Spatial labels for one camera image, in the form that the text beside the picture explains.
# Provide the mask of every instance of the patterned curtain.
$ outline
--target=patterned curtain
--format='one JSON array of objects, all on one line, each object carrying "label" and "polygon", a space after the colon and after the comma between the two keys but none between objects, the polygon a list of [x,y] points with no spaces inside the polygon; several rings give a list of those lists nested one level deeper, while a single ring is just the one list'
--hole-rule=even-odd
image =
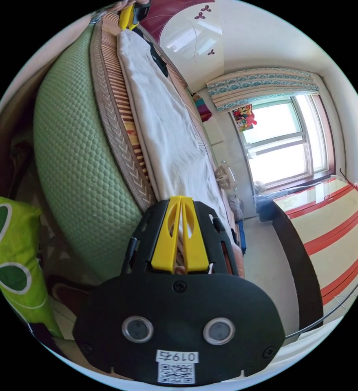
[{"label": "patterned curtain", "polygon": [[287,68],[255,68],[220,76],[206,83],[219,113],[266,98],[317,95],[311,73]]}]

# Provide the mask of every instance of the window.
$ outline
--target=window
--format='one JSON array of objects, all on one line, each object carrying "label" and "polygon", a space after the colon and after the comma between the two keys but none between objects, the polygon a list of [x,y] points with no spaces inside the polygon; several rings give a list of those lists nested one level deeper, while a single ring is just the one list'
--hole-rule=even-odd
[{"label": "window", "polygon": [[318,96],[273,99],[253,105],[257,124],[240,132],[253,181],[266,189],[320,179],[334,170],[334,152]]}]

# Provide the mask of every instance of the glass pane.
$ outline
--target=glass pane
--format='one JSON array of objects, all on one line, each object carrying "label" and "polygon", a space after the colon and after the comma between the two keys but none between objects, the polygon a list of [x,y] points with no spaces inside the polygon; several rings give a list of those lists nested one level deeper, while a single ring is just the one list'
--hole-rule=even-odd
[{"label": "glass pane", "polygon": [[325,138],[315,108],[307,96],[297,96],[296,99],[307,126],[314,172],[324,170],[327,168]]},{"label": "glass pane", "polygon": [[248,162],[253,180],[266,185],[308,172],[304,144],[258,155]]},{"label": "glass pane", "polygon": [[247,143],[254,144],[270,138],[301,132],[292,103],[283,103],[253,110],[255,121],[253,129],[245,130]]}]

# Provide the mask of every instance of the yellow object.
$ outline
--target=yellow object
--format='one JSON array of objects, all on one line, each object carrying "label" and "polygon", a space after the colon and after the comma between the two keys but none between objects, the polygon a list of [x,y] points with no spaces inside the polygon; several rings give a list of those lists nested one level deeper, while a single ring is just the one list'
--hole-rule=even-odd
[{"label": "yellow object", "polygon": [[152,258],[152,267],[174,274],[180,216],[183,216],[183,249],[185,270],[203,272],[209,268],[201,229],[194,202],[190,197],[172,197],[168,203],[163,225]]},{"label": "yellow object", "polygon": [[181,197],[171,197],[168,203],[167,212],[164,216],[152,258],[153,269],[164,270],[172,274],[175,271],[176,249],[178,245],[180,201]]},{"label": "yellow object", "polygon": [[208,256],[203,244],[201,229],[192,198],[182,197],[183,250],[186,273],[203,272],[209,268]]},{"label": "yellow object", "polygon": [[122,30],[126,30],[126,28],[129,28],[129,30],[133,30],[135,27],[138,26],[138,23],[133,24],[133,15],[134,15],[134,4],[121,11],[121,14],[119,16],[119,27]]}]

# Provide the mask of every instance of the screw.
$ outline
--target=screw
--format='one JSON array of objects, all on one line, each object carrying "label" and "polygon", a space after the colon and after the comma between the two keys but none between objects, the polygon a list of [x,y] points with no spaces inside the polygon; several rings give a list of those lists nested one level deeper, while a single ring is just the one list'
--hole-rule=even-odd
[{"label": "screw", "polygon": [[91,354],[93,352],[93,349],[87,343],[82,343],[80,348],[85,354]]},{"label": "screw", "polygon": [[273,347],[268,347],[264,352],[263,352],[263,358],[270,358],[274,353],[274,348]]},{"label": "screw", "polygon": [[183,281],[175,281],[172,288],[175,292],[183,293],[186,290],[187,285]]}]

